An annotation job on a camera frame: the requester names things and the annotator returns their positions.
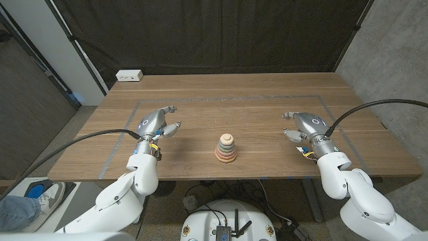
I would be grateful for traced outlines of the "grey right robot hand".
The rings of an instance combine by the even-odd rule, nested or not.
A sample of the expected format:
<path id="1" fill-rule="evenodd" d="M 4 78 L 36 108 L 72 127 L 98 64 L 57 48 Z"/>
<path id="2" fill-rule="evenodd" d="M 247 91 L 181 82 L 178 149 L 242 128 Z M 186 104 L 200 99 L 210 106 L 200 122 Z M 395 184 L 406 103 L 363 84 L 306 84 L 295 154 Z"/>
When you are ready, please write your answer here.
<path id="1" fill-rule="evenodd" d="M 336 144 L 329 137 L 325 137 L 329 127 L 319 116 L 308 112 L 285 112 L 282 118 L 293 119 L 298 128 L 297 131 L 284 129 L 285 136 L 294 143 L 301 143 L 307 139 L 315 157 L 320 158 L 329 153 L 339 152 Z"/>

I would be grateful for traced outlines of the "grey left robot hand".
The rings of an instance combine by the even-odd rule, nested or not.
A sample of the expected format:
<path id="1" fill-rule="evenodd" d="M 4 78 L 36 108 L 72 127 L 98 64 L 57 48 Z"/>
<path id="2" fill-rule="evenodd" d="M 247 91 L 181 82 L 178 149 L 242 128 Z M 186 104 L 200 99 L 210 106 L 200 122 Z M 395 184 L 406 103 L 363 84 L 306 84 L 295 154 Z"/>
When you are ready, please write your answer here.
<path id="1" fill-rule="evenodd" d="M 158 145 L 158 140 L 161 137 L 171 137 L 180 128 L 181 122 L 175 122 L 168 125 L 165 115 L 174 113 L 177 108 L 175 106 L 166 106 L 146 115 L 138 124 L 137 134 L 140 136 L 134 154 L 144 153 L 149 154 L 161 160 L 161 148 Z"/>

